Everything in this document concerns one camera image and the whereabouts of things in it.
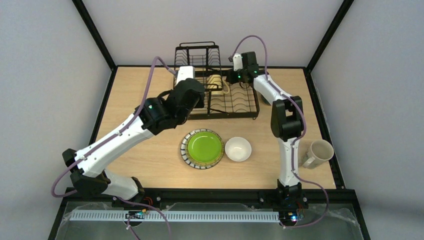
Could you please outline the teal patterned white bowl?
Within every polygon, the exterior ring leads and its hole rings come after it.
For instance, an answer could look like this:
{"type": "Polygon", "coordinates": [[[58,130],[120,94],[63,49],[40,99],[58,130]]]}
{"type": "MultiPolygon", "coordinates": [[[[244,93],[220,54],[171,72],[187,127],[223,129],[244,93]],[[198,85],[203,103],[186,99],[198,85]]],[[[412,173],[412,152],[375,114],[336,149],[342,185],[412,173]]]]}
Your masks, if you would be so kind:
{"type": "Polygon", "coordinates": [[[266,98],[263,95],[260,96],[260,99],[264,105],[271,106],[271,104],[266,100],[266,98]]]}

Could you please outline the yellow mug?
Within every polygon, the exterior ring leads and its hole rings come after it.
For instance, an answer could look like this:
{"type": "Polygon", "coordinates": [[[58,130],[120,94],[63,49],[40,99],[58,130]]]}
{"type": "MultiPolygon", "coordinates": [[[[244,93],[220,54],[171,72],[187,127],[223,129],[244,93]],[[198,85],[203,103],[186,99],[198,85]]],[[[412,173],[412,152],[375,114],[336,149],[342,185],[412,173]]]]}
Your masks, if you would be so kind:
{"type": "Polygon", "coordinates": [[[210,90],[212,97],[221,97],[230,93],[228,83],[219,74],[210,75],[206,79],[206,89],[210,90]]]}

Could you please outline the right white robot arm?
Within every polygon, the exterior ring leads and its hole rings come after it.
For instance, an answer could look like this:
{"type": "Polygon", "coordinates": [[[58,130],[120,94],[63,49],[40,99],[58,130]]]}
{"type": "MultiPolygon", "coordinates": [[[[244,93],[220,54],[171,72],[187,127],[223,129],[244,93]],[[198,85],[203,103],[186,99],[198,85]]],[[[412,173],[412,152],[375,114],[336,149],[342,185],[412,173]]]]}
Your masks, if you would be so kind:
{"type": "Polygon", "coordinates": [[[306,131],[303,101],[300,96],[283,90],[266,69],[259,67],[255,52],[234,53],[229,61],[232,69],[226,81],[230,85],[248,84],[271,104],[270,128],[279,146],[280,172],[276,190],[264,204],[276,209],[293,209],[303,198],[298,167],[299,141],[306,131]]]}

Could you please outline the plain white bowl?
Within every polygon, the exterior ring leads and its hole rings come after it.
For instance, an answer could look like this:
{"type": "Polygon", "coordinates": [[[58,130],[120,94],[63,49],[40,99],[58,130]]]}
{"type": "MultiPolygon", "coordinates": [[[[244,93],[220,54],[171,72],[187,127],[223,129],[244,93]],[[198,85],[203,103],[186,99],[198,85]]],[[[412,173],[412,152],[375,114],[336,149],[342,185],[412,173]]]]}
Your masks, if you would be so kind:
{"type": "Polygon", "coordinates": [[[232,137],[224,146],[226,156],[234,162],[246,161],[252,154],[250,142],[243,137],[232,137]]]}

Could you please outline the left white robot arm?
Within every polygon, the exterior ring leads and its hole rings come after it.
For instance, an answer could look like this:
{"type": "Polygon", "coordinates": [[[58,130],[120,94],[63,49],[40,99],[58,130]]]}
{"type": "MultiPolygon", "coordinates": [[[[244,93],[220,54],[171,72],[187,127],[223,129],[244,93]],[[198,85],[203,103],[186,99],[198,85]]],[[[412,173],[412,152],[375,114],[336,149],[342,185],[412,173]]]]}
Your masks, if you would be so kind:
{"type": "Polygon", "coordinates": [[[205,87],[193,78],[180,81],[172,90],[147,98],[116,129],[86,148],[67,149],[62,156],[78,194],[92,198],[101,194],[131,200],[145,191],[136,177],[107,170],[110,163],[137,144],[164,130],[184,124],[194,108],[204,106],[205,87]]]}

